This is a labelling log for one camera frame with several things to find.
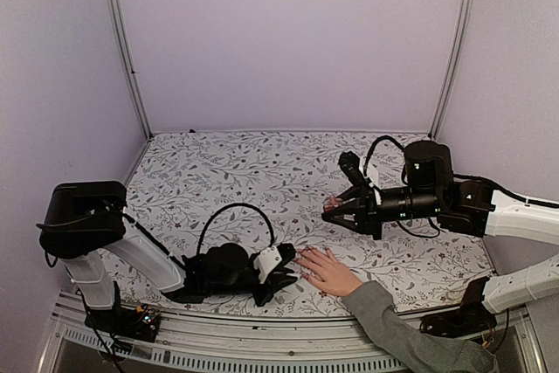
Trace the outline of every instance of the patterned fabric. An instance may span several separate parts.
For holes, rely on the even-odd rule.
[[[271,219],[277,243],[297,248],[329,246],[362,280],[377,280],[395,298],[398,312],[459,303],[466,284],[492,267],[481,241],[442,232],[413,238],[395,224],[375,241],[321,220],[322,203],[349,181],[337,167],[342,151],[364,155],[379,135],[362,133],[195,133],[157,135],[128,187],[132,213],[174,254],[189,257],[205,222],[234,202],[258,206]],[[421,135],[394,135],[401,143]],[[399,185],[401,153],[384,142],[373,158],[381,187]],[[425,222],[408,223],[415,233],[434,234]],[[249,209],[217,218],[203,250],[225,242],[249,253],[269,245],[264,222]],[[134,268],[102,254],[125,300],[220,314],[325,317],[349,316],[339,299],[323,296],[303,279],[277,293],[264,307],[249,295],[212,296],[200,305],[179,305],[162,297]],[[300,272],[295,264],[290,267]]]

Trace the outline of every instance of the lavender wall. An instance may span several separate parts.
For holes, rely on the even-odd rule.
[[[559,200],[559,0],[475,0],[440,140],[455,169]],[[559,247],[487,240],[501,273]],[[528,307],[549,371],[559,371],[559,296]]]
[[[429,129],[459,0],[121,0],[150,123]]]
[[[65,275],[34,224],[64,181],[123,179],[141,131],[106,0],[0,0],[0,370],[29,373]]]

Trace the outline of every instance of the metal frame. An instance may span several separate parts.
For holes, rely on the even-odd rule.
[[[472,4],[473,0],[460,1],[459,17],[456,25],[456,31],[454,33],[454,40],[452,41],[451,56],[448,60],[443,87],[438,97],[437,108],[429,130],[429,136],[433,140],[437,140],[443,126],[446,109],[448,108],[448,102],[451,98],[452,87],[454,85],[454,80],[456,79],[456,72],[459,66],[464,38],[466,37],[466,29],[470,18],[470,12],[472,10]]]
[[[401,315],[418,328],[422,314]],[[498,314],[498,331],[505,327]],[[62,340],[103,351],[90,328],[76,294],[62,292],[49,320],[49,336],[38,373],[53,373]],[[525,307],[512,309],[510,335],[520,343],[519,356],[527,373],[546,373],[534,328]],[[108,343],[111,338],[101,333]],[[462,339],[480,336],[469,335]],[[398,372],[405,367],[376,347],[351,318],[258,318],[163,309],[155,343],[133,342],[120,356],[143,363],[198,372],[320,373],[345,371]]]
[[[136,157],[134,163],[132,164],[132,167],[130,168],[126,177],[124,178],[124,186],[125,187],[128,188],[128,186],[130,185],[130,182],[132,181],[132,177],[134,176],[136,170],[140,166],[141,161],[143,160],[143,157],[148,152],[149,145],[151,144],[152,140],[153,140],[153,137],[149,138],[146,142],[143,143],[140,154]]]
[[[140,95],[140,87],[138,85],[138,79],[136,78],[136,72],[134,69],[134,64],[132,62],[132,55],[130,53],[130,48],[128,45],[128,40],[126,37],[126,32],[124,30],[124,20],[122,18],[121,2],[120,0],[107,0],[108,8],[111,14],[111,20],[113,22],[114,35],[116,37],[116,44],[119,48],[121,54],[121,62],[124,68],[124,73],[126,74],[126,80],[128,83],[128,91],[130,92],[130,97],[132,99],[132,104],[136,113],[136,117],[140,123],[141,131],[144,138],[149,140],[153,134],[151,127],[149,126],[148,115],[146,114],[146,109],[143,104],[143,100]]]
[[[107,1],[113,21],[116,42],[121,54],[121,62],[127,77],[130,97],[134,105],[136,116],[138,118],[138,121],[140,122],[141,130],[147,141],[153,136],[153,132],[151,130],[151,127],[149,126],[148,115],[141,98],[138,79],[136,78],[136,72],[132,62],[132,55],[130,53],[128,39],[124,28],[121,2],[120,0]],[[459,66],[459,58],[462,52],[462,45],[464,44],[464,39],[466,36],[466,28],[472,9],[472,4],[473,0],[460,1],[459,17],[452,41],[451,55],[446,67],[443,86],[438,97],[437,107],[435,109],[435,114],[433,115],[431,127],[428,134],[434,140],[436,140],[438,138],[438,135],[440,134],[443,120],[445,118],[446,109],[448,108],[452,87]]]

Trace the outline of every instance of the black cable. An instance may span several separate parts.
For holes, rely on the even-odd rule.
[[[213,213],[213,215],[210,217],[210,219],[206,222],[204,228],[202,229],[202,233],[200,234],[200,239],[198,240],[198,248],[196,250],[196,255],[200,255],[200,250],[202,249],[202,243],[204,241],[204,236],[206,234],[206,231],[208,230],[208,227],[210,227],[211,222],[213,222],[215,220],[215,218],[217,216],[219,216],[221,213],[223,213],[226,210],[232,209],[233,207],[246,207],[249,208],[251,210],[256,211],[266,222],[266,226],[268,227],[268,231],[270,232],[270,246],[273,245],[273,243],[275,242],[275,237],[273,236],[273,227],[272,227],[272,223],[270,223],[270,219],[268,218],[268,216],[258,207],[252,205],[252,204],[247,204],[247,203],[233,203],[233,204],[227,204],[226,206],[222,207],[221,209],[219,209],[218,211],[216,211],[215,213]]]
[[[402,167],[402,175],[400,176],[400,179],[402,180],[402,184],[404,184],[406,187],[408,186],[407,181],[405,180],[406,176],[408,174],[405,171],[405,165]]]
[[[86,298],[84,297],[83,293],[79,293],[79,295],[81,296],[81,301],[84,304],[84,310],[86,311],[86,318],[89,321],[89,324],[91,325],[91,329],[93,330],[93,332],[95,333],[95,335],[97,336],[97,339],[100,341],[101,345],[103,346],[103,349],[105,349],[105,351],[107,352],[107,356],[111,359],[111,363],[113,364],[113,366],[119,371],[119,373],[126,373],[122,367],[119,365],[119,361],[116,358],[116,354],[114,353],[114,351],[112,351],[107,343],[105,342],[105,340],[103,340],[103,337],[101,337],[101,334],[99,333],[99,331],[97,330],[97,328],[95,327],[95,324],[93,323],[93,319],[90,316],[89,313],[89,307],[86,304]]]
[[[509,322],[510,322],[510,309],[507,309],[507,324],[505,326],[505,332],[503,332],[503,336],[500,338],[499,344],[497,344],[497,347],[495,347],[495,349],[493,350],[493,354],[495,354],[500,349],[500,346],[503,345],[505,338],[507,338]]]
[[[71,226],[72,224],[85,222],[86,220],[90,220],[90,219],[95,218],[95,217],[97,217],[101,214],[102,215],[106,215],[106,214],[119,214],[120,215],[121,213],[119,211],[96,211],[94,214],[90,214],[89,216],[86,216],[84,218],[78,218],[78,219],[72,220],[70,222],[57,223],[57,224],[40,224],[40,223],[37,223],[35,225],[41,230],[55,229],[57,227]]]
[[[397,223],[397,225],[400,227],[400,229],[402,229],[403,231],[405,231],[408,235],[414,236],[414,237],[416,237],[416,238],[421,238],[421,239],[434,239],[434,238],[437,238],[438,235],[440,235],[440,228],[439,228],[437,225],[435,225],[435,224],[433,223],[433,221],[431,220],[431,218],[427,218],[427,220],[429,220],[429,224],[431,225],[431,227],[437,231],[437,234],[436,234],[436,235],[432,235],[432,236],[428,236],[428,235],[418,235],[417,233],[414,233],[414,232],[408,230],[407,228],[405,228],[404,225],[403,225],[399,220],[397,220],[396,223]]]
[[[378,193],[381,195],[381,197],[383,196],[383,191],[376,185],[373,184],[373,190],[378,191]]]
[[[45,260],[49,268],[54,268],[56,266],[56,263],[59,262],[59,257],[54,257],[54,261],[51,262],[51,256],[49,255],[49,252],[45,251]]]
[[[367,157],[365,158],[365,164],[363,165],[363,176],[365,176],[365,178],[367,177],[367,167],[369,166],[370,158],[373,157],[373,154],[375,153],[376,145],[378,145],[378,143],[380,142],[386,141],[394,143],[394,145],[399,148],[400,151],[404,151],[404,146],[402,146],[402,144],[394,137],[390,135],[381,135],[380,137],[377,137],[375,141],[370,145],[369,152],[367,152]]]
[[[454,174],[454,177],[458,178],[458,179],[471,179],[471,180],[474,180],[474,181],[482,181],[484,183],[488,183],[493,188],[495,188],[496,190],[499,190],[500,192],[502,192],[506,196],[509,196],[509,197],[513,198],[514,200],[521,201],[524,204],[539,205],[541,207],[549,207],[550,209],[559,209],[559,203],[550,203],[548,201],[542,201],[542,200],[532,200],[528,197],[520,196],[520,195],[518,195],[518,194],[516,194],[516,193],[514,193],[510,190],[507,190],[505,187],[499,185],[495,181],[492,181],[491,179],[488,179],[488,178],[484,178],[483,176],[471,176],[471,175]]]

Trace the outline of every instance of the black mount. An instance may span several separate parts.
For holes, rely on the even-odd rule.
[[[111,335],[125,336],[145,342],[155,342],[161,316],[159,311],[144,305],[126,309],[121,305],[121,291],[114,283],[114,304],[109,310],[95,310],[86,306],[86,326]]]
[[[342,153],[340,169],[352,187],[337,198],[337,207],[324,211],[322,219],[373,239],[383,236],[383,223],[436,217],[443,229],[483,237],[493,186],[480,180],[455,182],[451,154],[445,145],[432,141],[413,142],[404,148],[403,187],[378,189],[369,186],[359,170],[359,157]]]
[[[460,307],[455,310],[428,314],[421,319],[421,332],[429,335],[456,338],[476,334],[497,326],[497,319],[481,303],[483,287],[489,277],[468,284]]]

